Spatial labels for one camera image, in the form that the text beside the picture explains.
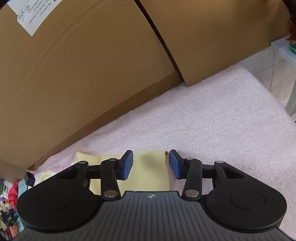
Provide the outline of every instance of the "blue gripper pad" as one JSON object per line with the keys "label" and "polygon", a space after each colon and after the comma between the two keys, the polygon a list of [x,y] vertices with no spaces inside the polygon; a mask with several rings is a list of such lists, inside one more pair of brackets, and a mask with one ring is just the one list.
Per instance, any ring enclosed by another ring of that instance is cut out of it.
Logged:
{"label": "blue gripper pad", "polygon": [[175,178],[180,178],[181,177],[180,165],[179,165],[179,162],[172,151],[170,151],[170,154],[169,154],[169,162],[170,162],[170,167],[174,173]]}
{"label": "blue gripper pad", "polygon": [[130,151],[129,153],[126,154],[128,156],[123,156],[122,158],[125,159],[123,163],[123,170],[122,170],[122,179],[125,180],[128,178],[128,175],[131,171],[131,168],[133,167],[133,151]]}

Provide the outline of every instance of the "cardboard box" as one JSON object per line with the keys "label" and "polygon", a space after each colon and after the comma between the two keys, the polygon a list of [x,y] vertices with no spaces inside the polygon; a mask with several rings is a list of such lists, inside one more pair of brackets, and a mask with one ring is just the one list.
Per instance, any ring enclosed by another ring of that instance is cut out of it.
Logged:
{"label": "cardboard box", "polygon": [[140,1],[187,85],[226,69],[287,36],[282,0]]}
{"label": "cardboard box", "polygon": [[133,0],[63,0],[33,36],[7,5],[0,21],[0,158],[10,171],[180,84]]}
{"label": "cardboard box", "polygon": [[0,177],[22,177],[181,83],[144,11],[187,85],[287,35],[289,18],[281,0],[62,0],[30,36],[4,6]]}

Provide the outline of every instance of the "logo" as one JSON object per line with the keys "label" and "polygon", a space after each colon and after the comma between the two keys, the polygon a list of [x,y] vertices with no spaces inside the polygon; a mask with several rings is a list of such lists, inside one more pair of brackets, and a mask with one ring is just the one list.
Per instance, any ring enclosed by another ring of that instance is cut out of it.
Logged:
{"label": "logo", "polygon": [[147,197],[150,198],[150,199],[153,199],[153,198],[156,198],[156,195],[154,195],[154,194],[149,194]]}
{"label": "logo", "polygon": [[25,11],[25,12],[30,12],[30,5],[27,5],[27,6],[24,8],[24,11]]}
{"label": "logo", "polygon": [[23,16],[24,16],[24,11],[22,11],[22,12],[19,14],[18,19],[21,19]]}

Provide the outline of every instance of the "metal pin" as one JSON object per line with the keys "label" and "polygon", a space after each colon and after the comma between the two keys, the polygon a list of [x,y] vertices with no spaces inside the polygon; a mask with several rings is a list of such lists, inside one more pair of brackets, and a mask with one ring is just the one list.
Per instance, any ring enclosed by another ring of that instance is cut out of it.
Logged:
{"label": "metal pin", "polygon": [[107,190],[104,192],[104,196],[109,198],[116,197],[117,195],[118,195],[118,192],[115,190]]}
{"label": "metal pin", "polygon": [[194,189],[189,189],[185,191],[185,195],[187,197],[197,197],[199,194],[200,194],[199,191]]}

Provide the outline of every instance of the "red fabric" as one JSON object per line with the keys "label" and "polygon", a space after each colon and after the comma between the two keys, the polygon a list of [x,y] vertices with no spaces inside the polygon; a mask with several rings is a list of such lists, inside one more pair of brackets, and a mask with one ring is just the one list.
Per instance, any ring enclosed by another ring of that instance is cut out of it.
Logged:
{"label": "red fabric", "polygon": [[13,238],[13,236],[12,236],[12,234],[11,234],[10,227],[7,227],[7,228],[6,228],[6,231],[7,231],[7,233],[8,233],[8,236],[11,237],[11,238]]}
{"label": "red fabric", "polygon": [[18,182],[15,181],[8,192],[8,203],[14,210],[16,210],[17,196],[18,196]]}

